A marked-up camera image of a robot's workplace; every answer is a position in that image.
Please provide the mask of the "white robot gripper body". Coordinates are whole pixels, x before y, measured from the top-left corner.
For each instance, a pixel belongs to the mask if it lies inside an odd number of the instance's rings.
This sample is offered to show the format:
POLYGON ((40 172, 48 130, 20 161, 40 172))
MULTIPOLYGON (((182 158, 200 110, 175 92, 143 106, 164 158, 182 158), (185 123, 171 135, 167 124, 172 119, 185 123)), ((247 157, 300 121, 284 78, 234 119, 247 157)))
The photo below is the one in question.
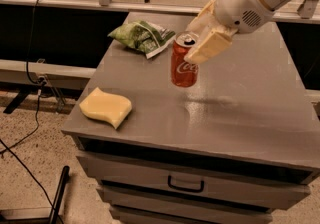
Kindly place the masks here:
POLYGON ((273 11, 264 0, 216 0, 217 20, 239 33, 252 33, 268 22, 273 11))

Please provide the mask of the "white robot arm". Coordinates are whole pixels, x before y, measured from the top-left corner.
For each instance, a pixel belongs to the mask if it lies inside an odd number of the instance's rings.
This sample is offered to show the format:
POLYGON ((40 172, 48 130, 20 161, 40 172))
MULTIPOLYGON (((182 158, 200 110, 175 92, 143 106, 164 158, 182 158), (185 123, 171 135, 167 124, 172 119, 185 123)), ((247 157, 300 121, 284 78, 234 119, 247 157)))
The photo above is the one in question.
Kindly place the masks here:
POLYGON ((269 22, 290 0, 211 0, 187 26, 198 36, 184 60, 201 64, 225 51, 232 37, 248 34, 269 22))

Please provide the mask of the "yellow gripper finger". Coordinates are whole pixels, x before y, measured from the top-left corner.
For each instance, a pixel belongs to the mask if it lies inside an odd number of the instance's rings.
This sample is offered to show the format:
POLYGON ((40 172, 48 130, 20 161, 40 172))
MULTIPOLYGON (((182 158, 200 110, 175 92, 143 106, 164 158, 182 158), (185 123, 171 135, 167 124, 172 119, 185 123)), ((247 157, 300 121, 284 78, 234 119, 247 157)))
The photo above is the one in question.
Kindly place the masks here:
POLYGON ((198 15, 187 25, 186 30, 199 36, 209 36, 216 30, 217 20, 214 13, 214 0, 210 0, 198 15))
POLYGON ((233 33, 212 29, 191 47, 184 60, 190 64, 201 64, 220 54, 232 44, 233 33))

